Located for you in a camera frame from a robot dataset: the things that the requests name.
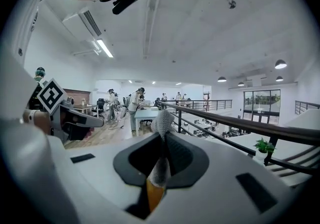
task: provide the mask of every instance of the wooden handrail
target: wooden handrail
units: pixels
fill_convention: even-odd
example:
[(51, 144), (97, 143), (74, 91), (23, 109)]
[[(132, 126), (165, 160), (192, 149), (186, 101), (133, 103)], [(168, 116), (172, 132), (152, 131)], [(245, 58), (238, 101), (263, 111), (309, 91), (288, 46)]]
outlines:
[(242, 130), (250, 131), (253, 133), (276, 137), (278, 139), (302, 143), (313, 146), (320, 146), (320, 130), (294, 128), (294, 127), (279, 127), (271, 124), (258, 123), (250, 120), (232, 118), (221, 116), (214, 113), (203, 112), (199, 110), (189, 109), (178, 105), (168, 104), (159, 101), (160, 104), (181, 110), (183, 112), (196, 115), (201, 118), (209, 119), (220, 124), (228, 125), (231, 127), (240, 128)]

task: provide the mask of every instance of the air conditioner vent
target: air conditioner vent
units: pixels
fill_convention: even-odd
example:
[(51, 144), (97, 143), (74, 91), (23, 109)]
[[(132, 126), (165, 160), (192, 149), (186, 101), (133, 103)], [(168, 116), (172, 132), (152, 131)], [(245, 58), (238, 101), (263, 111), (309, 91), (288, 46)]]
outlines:
[(83, 13), (84, 16), (86, 17), (86, 19), (88, 20), (89, 24), (91, 25), (91, 27), (93, 28), (93, 30), (95, 31), (95, 33), (97, 34), (97, 36), (101, 35), (101, 31), (99, 30), (94, 18), (92, 17), (90, 11), (86, 11)]

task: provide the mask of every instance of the glass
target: glass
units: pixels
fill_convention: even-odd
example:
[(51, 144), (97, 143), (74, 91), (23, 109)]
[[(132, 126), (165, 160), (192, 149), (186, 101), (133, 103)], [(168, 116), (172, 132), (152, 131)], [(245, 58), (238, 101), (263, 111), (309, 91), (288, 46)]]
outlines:
[(279, 122), (279, 117), (278, 116), (270, 116), (269, 117), (269, 124), (277, 125), (278, 122)]
[(244, 108), (245, 110), (252, 110), (252, 101), (253, 101), (253, 94), (252, 92), (244, 92)]
[(253, 93), (253, 110), (270, 111), (270, 91), (254, 91)]
[(244, 112), (243, 119), (252, 120), (252, 113)]
[(280, 90), (271, 91), (271, 109), (272, 112), (280, 112)]
[(256, 121), (259, 122), (259, 117), (258, 115), (253, 115), (253, 120), (252, 121)]
[(261, 123), (268, 123), (268, 117), (267, 116), (261, 116)]

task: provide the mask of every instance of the white shirt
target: white shirt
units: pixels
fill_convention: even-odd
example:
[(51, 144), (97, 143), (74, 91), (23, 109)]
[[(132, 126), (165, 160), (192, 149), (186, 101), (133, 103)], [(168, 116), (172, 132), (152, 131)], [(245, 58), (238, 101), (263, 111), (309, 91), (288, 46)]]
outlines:
[(109, 107), (113, 106), (115, 104), (115, 101), (116, 101), (115, 94), (111, 94), (109, 96)]
[(136, 111), (137, 110), (137, 107), (139, 105), (139, 99), (140, 99), (140, 95), (138, 94), (138, 92), (134, 92), (131, 95), (130, 104), (128, 107), (129, 111)]

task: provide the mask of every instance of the fluorescent light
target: fluorescent light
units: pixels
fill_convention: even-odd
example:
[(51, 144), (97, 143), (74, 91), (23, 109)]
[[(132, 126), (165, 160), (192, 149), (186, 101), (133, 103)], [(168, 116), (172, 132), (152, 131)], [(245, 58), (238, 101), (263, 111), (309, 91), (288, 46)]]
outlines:
[(106, 45), (104, 44), (104, 42), (102, 41), (102, 39), (98, 39), (97, 40), (98, 44), (100, 45), (100, 47), (104, 50), (104, 52), (106, 53), (106, 55), (108, 57), (113, 57), (113, 55), (110, 53), (110, 51), (107, 49)]

